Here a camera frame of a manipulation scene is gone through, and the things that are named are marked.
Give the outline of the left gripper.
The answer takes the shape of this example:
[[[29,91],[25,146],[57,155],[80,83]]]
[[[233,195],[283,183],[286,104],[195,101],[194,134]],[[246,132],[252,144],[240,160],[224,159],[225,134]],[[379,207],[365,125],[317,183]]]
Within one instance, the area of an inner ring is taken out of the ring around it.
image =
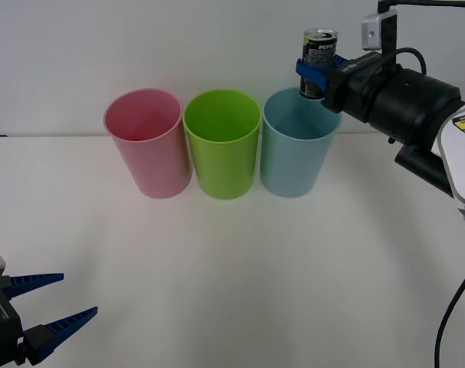
[[[2,276],[0,280],[0,366],[26,360],[34,366],[49,357],[56,348],[97,315],[98,307],[40,324],[24,332],[21,318],[10,300],[29,291],[64,280],[63,273]]]

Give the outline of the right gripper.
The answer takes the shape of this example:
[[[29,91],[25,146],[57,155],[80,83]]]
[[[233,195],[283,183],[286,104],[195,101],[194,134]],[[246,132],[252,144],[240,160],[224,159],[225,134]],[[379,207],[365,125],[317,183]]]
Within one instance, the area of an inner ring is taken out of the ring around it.
[[[300,93],[325,94],[324,107],[367,123],[376,96],[401,70],[399,64],[380,66],[380,59],[382,55],[374,51],[351,60],[336,54],[331,69],[308,66],[299,58],[295,71],[301,78]]]

